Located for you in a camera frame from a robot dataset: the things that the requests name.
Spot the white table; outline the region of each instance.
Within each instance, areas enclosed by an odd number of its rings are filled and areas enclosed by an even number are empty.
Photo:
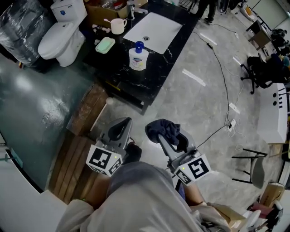
[[[274,83],[267,89],[260,89],[260,93],[261,106],[257,132],[266,143],[285,143],[288,96],[286,94],[279,96],[286,93],[284,84]]]

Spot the green soap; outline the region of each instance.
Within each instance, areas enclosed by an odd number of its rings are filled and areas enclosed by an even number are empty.
[[[104,51],[106,50],[111,44],[111,41],[110,40],[102,40],[99,44],[98,44],[98,47],[97,49],[99,51]]]

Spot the soap dish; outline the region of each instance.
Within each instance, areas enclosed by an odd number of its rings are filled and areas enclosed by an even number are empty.
[[[115,44],[114,39],[105,37],[96,46],[96,52],[106,54],[114,44]]]

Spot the toilet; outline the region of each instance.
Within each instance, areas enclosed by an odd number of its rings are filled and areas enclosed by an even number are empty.
[[[59,65],[71,65],[85,42],[78,26],[87,16],[83,0],[58,0],[51,5],[57,19],[41,40],[38,53],[46,60],[56,58]]]

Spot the dark towel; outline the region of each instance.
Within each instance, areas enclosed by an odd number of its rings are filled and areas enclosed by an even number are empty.
[[[172,145],[178,145],[179,140],[176,136],[179,134],[180,124],[174,124],[166,119],[159,119],[149,123],[145,127],[145,132],[154,143],[159,143],[158,134],[163,135]]]

